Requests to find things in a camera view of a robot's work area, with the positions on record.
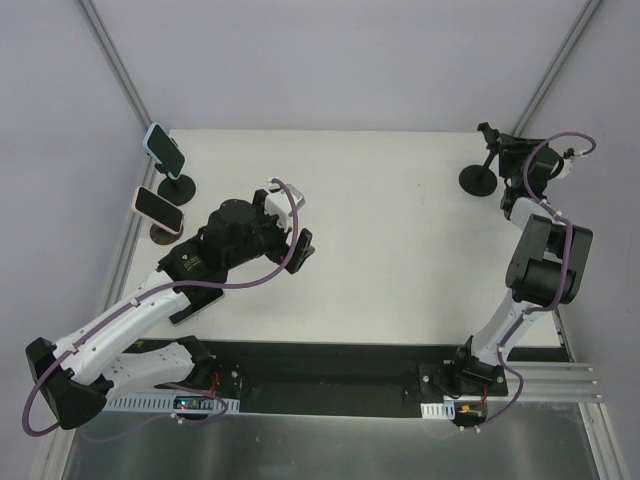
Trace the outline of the black tall corner phone stand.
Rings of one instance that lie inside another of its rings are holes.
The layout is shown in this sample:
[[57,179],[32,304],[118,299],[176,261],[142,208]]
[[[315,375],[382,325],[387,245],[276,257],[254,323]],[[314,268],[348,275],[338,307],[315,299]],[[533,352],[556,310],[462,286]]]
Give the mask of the black tall corner phone stand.
[[487,122],[480,123],[477,131],[483,135],[488,155],[482,165],[472,164],[461,170],[458,176],[460,187],[474,197],[488,197],[497,188],[497,177],[491,170],[491,164],[499,153],[500,132]]

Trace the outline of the pink case phone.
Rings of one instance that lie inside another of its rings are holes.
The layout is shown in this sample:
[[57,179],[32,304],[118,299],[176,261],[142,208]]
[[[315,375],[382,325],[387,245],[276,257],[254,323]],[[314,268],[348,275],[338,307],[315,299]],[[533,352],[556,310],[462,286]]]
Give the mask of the pink case phone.
[[183,212],[144,186],[135,189],[131,210],[173,235],[182,232]]

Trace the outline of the black round base phone stand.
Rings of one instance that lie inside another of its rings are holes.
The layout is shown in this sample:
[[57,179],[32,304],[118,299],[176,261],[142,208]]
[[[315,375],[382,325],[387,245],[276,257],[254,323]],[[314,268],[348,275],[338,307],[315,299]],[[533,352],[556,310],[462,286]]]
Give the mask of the black round base phone stand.
[[157,189],[157,194],[160,197],[176,206],[185,205],[193,199],[196,193],[196,184],[191,177],[181,174],[178,179],[172,179],[161,165],[156,165],[155,168],[165,176]]

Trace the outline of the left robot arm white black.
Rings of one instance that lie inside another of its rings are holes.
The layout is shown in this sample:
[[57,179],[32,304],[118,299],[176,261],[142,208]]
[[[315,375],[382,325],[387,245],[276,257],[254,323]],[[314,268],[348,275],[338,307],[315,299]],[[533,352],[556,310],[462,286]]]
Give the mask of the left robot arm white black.
[[296,273],[315,251],[299,221],[304,203],[297,189],[277,178],[252,201],[223,202],[129,295],[65,337],[32,341],[25,353],[34,386],[23,407],[23,431],[40,437],[72,430],[109,402],[158,386],[214,398],[217,364],[195,336],[147,353],[126,350],[160,321],[182,322],[228,290]]

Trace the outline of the black stand with brown base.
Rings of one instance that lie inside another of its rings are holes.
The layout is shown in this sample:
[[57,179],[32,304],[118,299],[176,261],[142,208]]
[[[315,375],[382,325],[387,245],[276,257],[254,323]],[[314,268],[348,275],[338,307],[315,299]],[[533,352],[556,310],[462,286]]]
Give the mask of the black stand with brown base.
[[182,233],[171,233],[158,225],[152,224],[149,229],[149,237],[153,243],[160,246],[167,246],[177,242]]

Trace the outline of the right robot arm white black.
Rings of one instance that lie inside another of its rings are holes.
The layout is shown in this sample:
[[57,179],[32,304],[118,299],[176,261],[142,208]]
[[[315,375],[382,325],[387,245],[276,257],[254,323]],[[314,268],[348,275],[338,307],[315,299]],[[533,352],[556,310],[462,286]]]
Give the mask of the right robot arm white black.
[[506,271],[504,300],[448,367],[445,381],[453,397],[483,395],[504,380],[507,357],[524,333],[577,296],[593,240],[591,230],[574,225],[545,194],[549,182],[567,176],[574,160],[591,148],[559,153],[547,139],[514,137],[488,123],[477,129],[488,155],[483,164],[465,167],[459,184],[475,197],[502,184],[500,208],[521,237]]

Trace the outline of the light blue case phone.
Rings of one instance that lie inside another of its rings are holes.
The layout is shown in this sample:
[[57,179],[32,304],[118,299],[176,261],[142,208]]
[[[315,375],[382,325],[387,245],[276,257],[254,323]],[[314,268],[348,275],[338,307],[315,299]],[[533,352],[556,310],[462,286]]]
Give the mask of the light blue case phone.
[[143,147],[147,154],[172,180],[177,180],[185,165],[185,156],[177,144],[158,123],[152,123],[144,138]]

